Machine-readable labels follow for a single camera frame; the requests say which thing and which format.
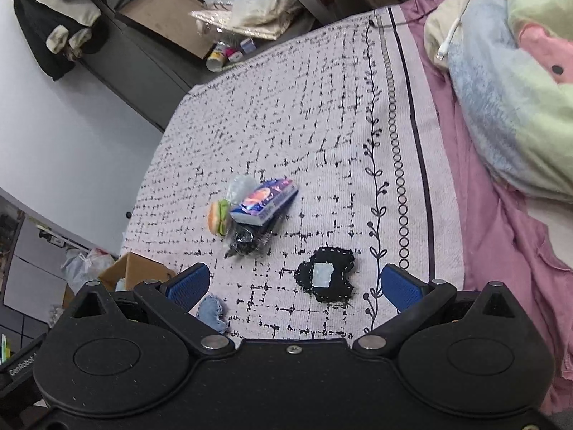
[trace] black cloth patch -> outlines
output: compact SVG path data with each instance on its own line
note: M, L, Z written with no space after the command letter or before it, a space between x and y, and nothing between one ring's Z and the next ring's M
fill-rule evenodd
M312 285L314 264L331 264L334 268L330 286L315 288ZM318 302L347 301L352 295L354 286L346 279L354 268L354 254L351 250L333 247L321 247L308 262L303 262L294 273L294 280L309 294L314 294Z

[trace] white patterned bedsheet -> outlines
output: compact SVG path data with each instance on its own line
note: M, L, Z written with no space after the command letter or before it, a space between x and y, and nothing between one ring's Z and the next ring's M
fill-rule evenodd
M352 340L396 314L378 279L386 263L462 287L452 176L403 22L398 6L354 16L194 87L147 171L124 252L175 271L207 264L234 339ZM293 178L300 193L264 255L224 259L208 206L244 173ZM325 245L356 256L348 304L318 303L294 282Z

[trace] black grid pattern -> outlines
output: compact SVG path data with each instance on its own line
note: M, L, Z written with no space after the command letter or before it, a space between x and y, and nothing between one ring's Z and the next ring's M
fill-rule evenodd
M19 351L45 333L48 325L0 304L0 334L10 340L12 352Z

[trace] pink blanket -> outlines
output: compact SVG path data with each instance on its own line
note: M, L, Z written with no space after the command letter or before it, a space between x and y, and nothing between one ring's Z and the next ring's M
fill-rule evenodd
M462 226L465 289L503 281L545 338L556 361L553 385L543 403L548 414L573 407L573 276L553 253L545 224L531 218L522 194L492 182L469 137L448 75L428 59L423 46L426 18L443 0L401 5L412 31L442 130L452 169Z

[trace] bolt head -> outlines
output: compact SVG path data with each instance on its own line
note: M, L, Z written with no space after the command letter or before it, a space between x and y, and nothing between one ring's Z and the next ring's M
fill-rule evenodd
M228 343L229 343L228 338L223 335L210 335L204 337L201 340L201 346L211 351L223 349L224 347L228 346Z
M289 354L300 354L303 352L303 348L300 346L289 346L286 350Z
M385 338L377 335L366 335L358 339L358 344L362 349L369 351L375 351L377 349L382 349L386 346Z

